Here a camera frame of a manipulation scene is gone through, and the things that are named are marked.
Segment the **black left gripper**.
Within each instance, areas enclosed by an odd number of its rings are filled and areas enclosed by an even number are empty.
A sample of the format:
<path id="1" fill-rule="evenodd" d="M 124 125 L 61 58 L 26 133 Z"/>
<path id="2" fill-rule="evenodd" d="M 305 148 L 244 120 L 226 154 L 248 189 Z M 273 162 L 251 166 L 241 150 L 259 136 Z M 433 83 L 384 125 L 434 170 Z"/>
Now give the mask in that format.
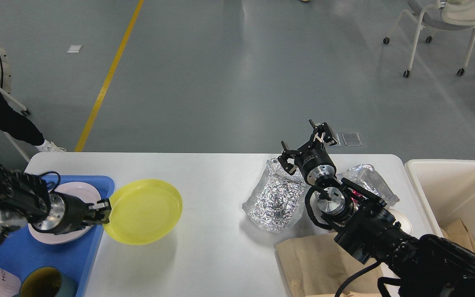
<path id="1" fill-rule="evenodd" d="M 50 211 L 46 218 L 31 226 L 39 233 L 61 235 L 81 231 L 94 224 L 109 224 L 113 210 L 108 198 L 85 203 L 70 194 L 49 193 Z"/>

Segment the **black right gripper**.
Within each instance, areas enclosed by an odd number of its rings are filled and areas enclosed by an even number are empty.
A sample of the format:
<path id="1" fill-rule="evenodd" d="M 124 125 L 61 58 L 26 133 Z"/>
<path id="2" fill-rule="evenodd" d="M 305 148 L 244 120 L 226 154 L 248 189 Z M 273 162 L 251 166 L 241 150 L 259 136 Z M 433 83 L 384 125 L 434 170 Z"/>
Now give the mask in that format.
<path id="1" fill-rule="evenodd" d="M 313 120 L 309 120 L 309 123 L 313 127 L 313 132 L 308 148 L 313 150 L 305 152 L 289 150 L 285 141 L 281 141 L 282 152 L 277 160 L 289 175 L 294 175 L 299 169 L 307 184 L 317 185 L 324 179 L 337 178 L 337 168 L 325 149 L 330 146 L 338 146 L 338 137 L 327 123 L 315 123 Z"/>

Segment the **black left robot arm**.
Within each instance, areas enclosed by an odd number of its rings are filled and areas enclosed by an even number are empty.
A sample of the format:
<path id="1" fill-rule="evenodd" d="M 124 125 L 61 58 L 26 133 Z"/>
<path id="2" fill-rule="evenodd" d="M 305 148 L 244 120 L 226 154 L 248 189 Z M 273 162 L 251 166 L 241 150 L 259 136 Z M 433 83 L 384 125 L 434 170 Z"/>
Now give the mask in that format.
<path id="1" fill-rule="evenodd" d="M 0 245 L 26 224 L 39 233 L 62 235 L 109 223 L 113 207 L 108 198 L 86 203 L 57 192 L 59 173 L 54 184 L 45 181 L 46 175 L 7 170 L 0 163 Z"/>

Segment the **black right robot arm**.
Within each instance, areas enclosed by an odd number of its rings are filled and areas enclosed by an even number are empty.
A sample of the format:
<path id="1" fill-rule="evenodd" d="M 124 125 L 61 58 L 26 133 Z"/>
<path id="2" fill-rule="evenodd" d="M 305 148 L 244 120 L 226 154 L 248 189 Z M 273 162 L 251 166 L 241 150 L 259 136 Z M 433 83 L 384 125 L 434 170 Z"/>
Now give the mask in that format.
<path id="1" fill-rule="evenodd" d="M 401 297 L 475 297 L 475 253 L 433 234 L 416 238 L 405 233 L 385 209 L 383 198 L 345 177 L 337 178 L 326 151 L 337 139 L 328 124 L 310 124 L 309 141 L 296 150 L 283 141 L 278 162 L 289 175 L 299 171 L 310 186 L 305 207 L 311 222 L 336 231 L 334 241 L 360 263 L 376 261 L 345 280 L 335 296 L 384 263 L 395 278 L 377 280 L 383 297 L 390 295 L 387 285 L 397 286 Z"/>

